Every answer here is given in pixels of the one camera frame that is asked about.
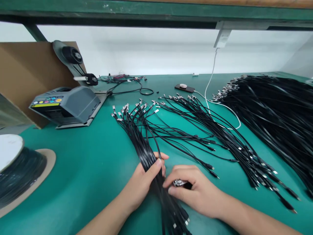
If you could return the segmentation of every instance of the phone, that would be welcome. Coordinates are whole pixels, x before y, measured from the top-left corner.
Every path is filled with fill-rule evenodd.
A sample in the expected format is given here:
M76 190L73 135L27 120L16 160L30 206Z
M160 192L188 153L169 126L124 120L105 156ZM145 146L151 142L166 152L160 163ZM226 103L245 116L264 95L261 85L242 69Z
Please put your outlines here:
M186 88L182 88L182 87L180 87L180 84L177 84L175 86L175 88L178 89L178 90L183 90L183 91L187 91L187 92L190 92L190 93L194 92L194 90L195 90L195 88L190 87L190 86L188 86Z

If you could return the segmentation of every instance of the cable connector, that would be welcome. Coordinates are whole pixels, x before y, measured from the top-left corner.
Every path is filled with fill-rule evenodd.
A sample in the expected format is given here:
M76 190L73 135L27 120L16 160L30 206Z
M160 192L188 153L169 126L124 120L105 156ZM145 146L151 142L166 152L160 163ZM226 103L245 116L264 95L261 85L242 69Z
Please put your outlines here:
M210 172L210 174L213 176L213 177L215 177L215 178L218 178L219 179L219 177L217 176L217 174L215 174L213 171L209 171Z
M214 167L211 166L211 165L208 164L208 163L204 163L204 166L205 166L206 168L208 168L209 170L214 170Z

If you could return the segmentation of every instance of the white wall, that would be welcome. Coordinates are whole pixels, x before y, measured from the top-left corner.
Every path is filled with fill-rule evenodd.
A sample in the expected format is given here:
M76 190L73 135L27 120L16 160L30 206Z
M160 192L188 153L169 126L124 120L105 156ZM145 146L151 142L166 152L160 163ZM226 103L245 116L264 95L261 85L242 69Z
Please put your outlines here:
M49 41L77 41L95 75L211 73L217 30L39 25ZM233 30L215 73L279 71L312 32Z
M313 36L288 60L281 71L313 78Z
M32 42L33 36L22 24L0 21L0 42Z

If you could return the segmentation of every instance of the green shelf beam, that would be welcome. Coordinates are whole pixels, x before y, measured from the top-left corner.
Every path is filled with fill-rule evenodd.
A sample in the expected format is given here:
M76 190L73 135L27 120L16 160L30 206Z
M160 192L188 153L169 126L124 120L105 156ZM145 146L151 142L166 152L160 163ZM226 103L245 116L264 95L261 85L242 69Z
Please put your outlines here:
M181 24L209 23L219 20L313 23L312 9L99 0L2 1L0 16L0 20L39 24L49 24L52 18L57 20L56 24L68 22L75 24L75 20L89 19L87 24L90 25L110 25L108 21L101 22L105 19L141 22L178 21Z

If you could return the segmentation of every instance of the green workbench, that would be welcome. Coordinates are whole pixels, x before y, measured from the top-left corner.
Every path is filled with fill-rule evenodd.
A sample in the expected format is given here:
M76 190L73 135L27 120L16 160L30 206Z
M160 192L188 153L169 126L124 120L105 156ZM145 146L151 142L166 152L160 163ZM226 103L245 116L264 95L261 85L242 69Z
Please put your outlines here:
M305 78L281 72L267 74L305 80ZM212 93L215 94L229 80L239 75L215 74L208 88L208 96L211 97ZM42 130L31 127L24 131L21 136L25 140L25 146L32 149L54 150L57 155L56 164L50 175L34 193L0 219L1 235L76 234L118 195L139 163L128 136L110 115L112 105L120 109L126 103L133 106L139 101L138 98L150 102L163 94L174 95L177 92L174 86L178 83L195 87L203 94L209 78L210 74L196 77L192 75L147 76L148 81L142 83L144 87L155 91L153 95L143 96L139 92L132 92L109 97L89 127L55 130L55 125L49 124ZM99 86L101 89L108 89L112 84L101 83ZM115 91L128 90L136 86L138 84L126 83L120 85ZM187 96L185 92L179 91L179 93ZM199 95L196 93L194 95L204 102ZM236 118L224 107L210 104L210 108L233 125L237 125ZM178 115L162 109L158 115L172 127L203 135L196 127L192 127ZM152 116L151 121L157 122L157 118ZM196 164L217 187L226 193L304 234L313 234L313 202L306 196L300 179L247 127L242 126L239 131L256 152L276 169L279 178L299 195L301 201L297 201L279 187L283 197L294 206L298 214L288 211L275 193L266 188L260 187L258 191L250 188L247 177L239 164L218 159L188 146L198 158L215 167L214 172L220 177L216 179L189 156L159 140L161 151L170 156L170 159L166 161L167 172L169 173L177 164ZM232 158L231 154L222 148L216 148L215 154ZM190 216L188 228L192 234L235 233L223 222L206 218L187 205L183 206ZM139 209L126 221L121 234L161 233L160 204L155 195L149 194Z

